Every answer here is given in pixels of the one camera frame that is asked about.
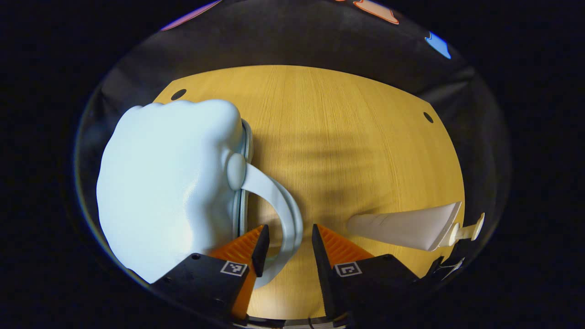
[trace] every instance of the wooden table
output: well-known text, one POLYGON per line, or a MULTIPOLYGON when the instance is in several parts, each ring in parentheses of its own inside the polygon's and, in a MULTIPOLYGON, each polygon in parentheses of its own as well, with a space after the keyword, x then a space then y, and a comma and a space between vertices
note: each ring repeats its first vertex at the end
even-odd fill
MULTIPOLYGON (((301 209, 303 242, 269 284, 252 294, 248 314, 264 318, 324 316, 311 244, 322 224, 374 255, 390 253, 422 277, 452 247, 420 251, 351 235, 355 214, 389 213, 462 201, 463 178, 453 144, 433 108, 367 78, 301 66, 226 68, 170 83, 155 102, 220 98, 234 103, 252 127, 252 164, 286 187, 301 209), (431 123, 424 115, 433 120, 431 123)), ((282 233, 272 207, 249 198, 249 229, 270 226, 269 255, 282 233)))

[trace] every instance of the blue sticker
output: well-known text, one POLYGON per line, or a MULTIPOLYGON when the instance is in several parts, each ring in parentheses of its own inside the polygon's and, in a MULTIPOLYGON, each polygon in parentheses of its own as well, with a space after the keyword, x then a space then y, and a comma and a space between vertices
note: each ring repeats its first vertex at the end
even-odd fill
POLYGON ((449 54, 449 49, 447 49, 447 43, 443 39, 437 37, 434 33, 429 33, 431 36, 425 38, 426 42, 428 42, 437 52, 440 52, 441 55, 451 59, 451 54, 449 54))
POLYGON ((167 26, 163 27, 163 28, 161 29, 161 31, 170 30, 170 29, 172 29, 172 28, 174 28, 174 27, 177 27, 177 26, 179 26, 179 25, 183 24, 184 22, 186 22, 186 21, 188 21, 188 20, 190 20, 190 19, 193 19, 193 18, 195 18, 195 17, 197 17, 197 16, 201 15, 202 13, 204 13, 204 12, 206 12, 207 10, 211 9, 211 7, 213 7, 213 6, 217 5, 217 4, 218 4, 220 1, 221 1, 221 0, 216 0, 216 1, 213 1, 213 2, 211 2, 210 4, 207 4, 207 5, 205 5, 205 6, 201 7, 201 8, 199 8, 199 9, 196 9, 196 10, 194 10, 194 11, 192 11, 192 12, 190 12, 190 13, 186 14, 185 16, 183 16, 183 17, 181 17, 181 18, 179 18, 179 19, 175 20, 174 22, 170 23, 169 25, 167 25, 167 26))

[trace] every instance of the black cloth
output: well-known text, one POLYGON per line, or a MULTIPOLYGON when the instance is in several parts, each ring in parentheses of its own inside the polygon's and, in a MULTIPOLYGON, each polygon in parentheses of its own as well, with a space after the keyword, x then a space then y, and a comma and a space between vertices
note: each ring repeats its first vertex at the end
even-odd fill
POLYGON ((504 118, 456 49, 449 46, 446 58, 427 44, 428 30, 397 11, 394 16, 398 25, 351 2, 224 0, 148 37, 108 73, 80 126, 78 173, 91 218, 99 227, 101 155, 127 109, 151 103, 171 81, 201 72, 262 64, 320 67, 374 79, 431 103, 461 165, 464 225, 486 213, 479 240, 459 242, 452 255, 456 262, 465 257, 463 269, 495 230, 507 199, 511 156, 504 118))

